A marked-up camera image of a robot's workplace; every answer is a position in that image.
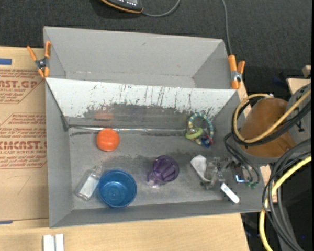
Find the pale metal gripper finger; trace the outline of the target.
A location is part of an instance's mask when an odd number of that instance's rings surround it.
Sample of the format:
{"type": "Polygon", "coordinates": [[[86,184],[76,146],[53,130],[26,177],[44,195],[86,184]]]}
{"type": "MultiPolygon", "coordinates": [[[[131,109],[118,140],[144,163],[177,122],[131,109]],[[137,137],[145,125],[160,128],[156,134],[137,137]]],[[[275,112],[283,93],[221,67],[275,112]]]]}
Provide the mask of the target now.
{"type": "Polygon", "coordinates": [[[213,190],[215,187],[220,186],[225,181],[223,175],[213,175],[212,179],[201,180],[200,185],[206,190],[213,190]]]}
{"type": "Polygon", "coordinates": [[[206,169],[205,175],[206,176],[213,176],[221,169],[221,157],[213,157],[206,161],[206,169]]]}

